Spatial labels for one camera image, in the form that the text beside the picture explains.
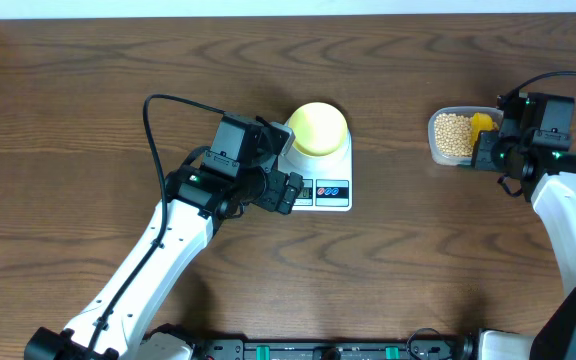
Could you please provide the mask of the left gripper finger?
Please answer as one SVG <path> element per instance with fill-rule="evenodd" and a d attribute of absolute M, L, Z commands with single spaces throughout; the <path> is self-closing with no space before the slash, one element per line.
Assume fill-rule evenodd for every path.
<path fill-rule="evenodd" d="M 262 159 L 283 156 L 295 140 L 294 132 L 277 122 L 262 122 Z"/>
<path fill-rule="evenodd" d="M 289 215 L 292 212 L 297 197 L 303 189 L 303 177 L 295 172 L 291 172 L 285 178 L 282 188 L 279 192 L 277 211 L 283 215 Z"/>

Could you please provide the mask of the yellow measuring scoop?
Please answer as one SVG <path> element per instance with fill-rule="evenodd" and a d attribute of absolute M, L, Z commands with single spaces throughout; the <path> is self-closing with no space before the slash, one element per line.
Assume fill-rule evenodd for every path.
<path fill-rule="evenodd" d="M 481 112 L 475 113 L 471 118 L 470 144 L 475 145 L 482 131 L 495 131 L 497 129 L 498 125 L 490 115 Z"/>

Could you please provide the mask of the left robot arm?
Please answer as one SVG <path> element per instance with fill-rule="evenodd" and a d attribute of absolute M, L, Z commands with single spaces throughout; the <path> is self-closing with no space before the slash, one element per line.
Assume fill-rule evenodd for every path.
<path fill-rule="evenodd" d="M 288 215 L 303 188 L 278 159 L 295 139 L 282 124 L 222 118 L 210 146 L 193 150 L 162 178 L 162 199 L 147 229 L 109 282 L 61 332 L 39 328 L 26 359 L 133 359 L 142 339 L 192 260 L 222 223 L 247 205 Z"/>

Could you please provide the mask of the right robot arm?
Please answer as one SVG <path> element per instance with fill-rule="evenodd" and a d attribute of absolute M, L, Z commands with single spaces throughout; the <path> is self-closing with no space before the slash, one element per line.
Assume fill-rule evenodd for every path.
<path fill-rule="evenodd" d="M 534 337 L 486 330 L 480 333 L 480 359 L 576 360 L 576 154 L 566 134 L 524 126 L 506 117 L 499 131 L 484 132 L 472 165 L 500 173 L 498 183 L 516 179 L 549 236 L 565 299 Z"/>

